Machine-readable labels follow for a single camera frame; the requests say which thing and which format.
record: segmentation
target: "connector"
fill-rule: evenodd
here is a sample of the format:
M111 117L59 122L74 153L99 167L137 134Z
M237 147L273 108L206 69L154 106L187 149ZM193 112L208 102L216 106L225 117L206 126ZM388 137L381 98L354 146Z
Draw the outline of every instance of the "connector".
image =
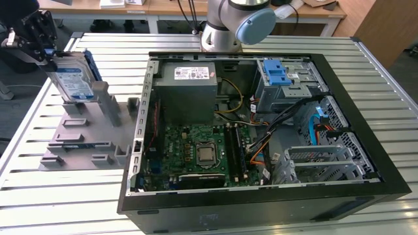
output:
M314 127L316 131L328 131L329 129L324 125L316 125Z
M288 78L286 68L282 66L280 60L265 60L265 70L269 76L269 83L272 86L289 86L293 81Z
M328 138L338 138L345 132L352 132L350 127L341 127L337 130L328 131Z

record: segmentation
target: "green circuit board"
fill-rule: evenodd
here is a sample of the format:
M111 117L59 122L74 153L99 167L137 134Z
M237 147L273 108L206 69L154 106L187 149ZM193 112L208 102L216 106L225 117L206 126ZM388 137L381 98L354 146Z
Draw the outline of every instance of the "green circuit board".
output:
M170 190L169 178L173 175L214 173L226 175L226 187L256 186L260 183L257 169L248 173L249 178L241 182L232 181L229 175L228 151L225 148L224 125L167 126L165 139L165 157L162 173L153 175L155 190ZM248 126L240 127L241 141L250 143ZM214 144L217 163L210 167L198 164L197 148L202 144Z

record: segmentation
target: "blue hard drive label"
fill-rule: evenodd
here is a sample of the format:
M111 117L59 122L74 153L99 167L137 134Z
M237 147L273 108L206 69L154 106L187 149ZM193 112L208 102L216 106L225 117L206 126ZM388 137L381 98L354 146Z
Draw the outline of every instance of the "blue hard drive label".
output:
M57 71L62 87L70 97L78 100L94 98L90 82L79 68L59 68Z

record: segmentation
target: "ram slot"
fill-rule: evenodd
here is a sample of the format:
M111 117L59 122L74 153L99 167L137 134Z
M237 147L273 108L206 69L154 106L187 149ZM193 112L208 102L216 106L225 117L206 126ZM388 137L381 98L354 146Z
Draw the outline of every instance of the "ram slot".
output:
M240 163L240 148L238 148L238 136L237 127L226 126L224 128L225 133L225 146L229 160L230 178L233 182L240 182L244 178L241 164Z
M236 131L236 136L237 136L237 152L238 152L238 158L237 158L237 165L241 166L241 172L240 176L242 178L248 178L248 166L246 166L246 153L245 153L245 148L244 148L244 143L241 142L241 134L240 134L240 129L234 127Z

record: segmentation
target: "blue latch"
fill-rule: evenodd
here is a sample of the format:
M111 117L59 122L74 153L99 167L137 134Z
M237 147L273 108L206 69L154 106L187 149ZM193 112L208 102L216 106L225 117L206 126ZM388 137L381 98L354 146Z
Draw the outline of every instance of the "blue latch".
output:
M282 66L281 61L265 60L264 63L270 85L292 85L293 82L286 76L286 68Z

